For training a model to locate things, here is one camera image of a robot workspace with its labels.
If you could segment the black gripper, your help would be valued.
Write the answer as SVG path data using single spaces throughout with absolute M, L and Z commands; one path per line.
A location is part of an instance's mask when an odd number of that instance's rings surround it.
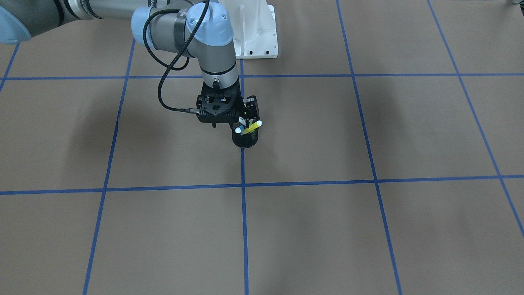
M 237 80 L 225 89 L 202 85 L 202 123 L 239 123 L 258 120 L 258 104 L 254 95 L 243 98 Z

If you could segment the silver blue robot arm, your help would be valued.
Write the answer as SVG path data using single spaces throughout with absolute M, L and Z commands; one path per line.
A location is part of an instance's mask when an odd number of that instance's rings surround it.
M 1 43 L 29 41 L 75 20 L 125 19 L 133 37 L 165 68 L 158 100 L 165 109 L 195 114 L 202 123 L 248 126 L 259 119 L 255 97 L 241 94 L 234 31 L 225 6 L 213 0 L 2 0 Z M 203 86 L 196 107 L 168 106 L 163 84 L 181 57 L 198 60 Z

